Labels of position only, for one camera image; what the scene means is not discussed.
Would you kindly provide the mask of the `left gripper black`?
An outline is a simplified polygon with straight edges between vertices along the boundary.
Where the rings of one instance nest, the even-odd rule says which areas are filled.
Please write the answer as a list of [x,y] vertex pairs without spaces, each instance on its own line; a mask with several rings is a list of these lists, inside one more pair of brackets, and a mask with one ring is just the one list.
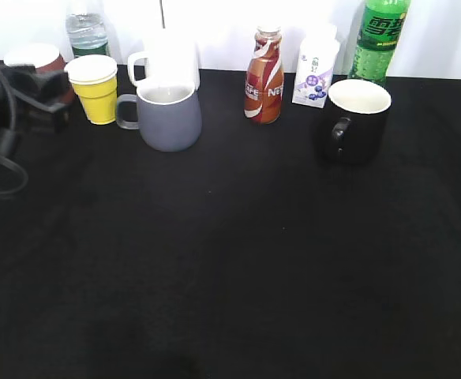
[[0,144],[18,144],[19,140],[16,106],[11,110],[9,103],[15,98],[14,95],[8,96],[7,92],[12,87],[36,100],[27,106],[27,127],[30,130],[60,133],[69,125],[71,86],[66,72],[61,69],[41,72],[34,66],[0,64]]

